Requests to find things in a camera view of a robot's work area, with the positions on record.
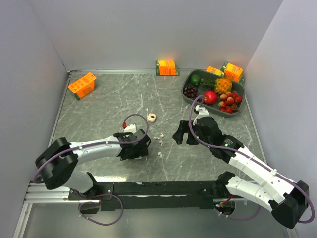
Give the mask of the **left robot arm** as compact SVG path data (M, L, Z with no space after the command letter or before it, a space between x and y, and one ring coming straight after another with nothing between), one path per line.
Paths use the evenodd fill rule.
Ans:
M121 161L146 157L150 143L142 129L88 142L68 142L62 137L36 159L36 176L42 177L48 190L65 186L93 199L98 183L90 172L76 171L78 165L106 157L118 157Z

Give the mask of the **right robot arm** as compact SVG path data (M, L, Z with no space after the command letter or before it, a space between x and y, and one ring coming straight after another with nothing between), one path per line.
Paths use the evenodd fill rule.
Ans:
M266 165L246 145L231 135L223 134L216 121L205 116L196 121L181 120L173 139L182 144L202 144L225 163L239 169L254 182L250 183L231 172L218 177L217 194L221 197L237 195L267 209L283 226L294 228L309 206L309 186L302 180L295 182Z

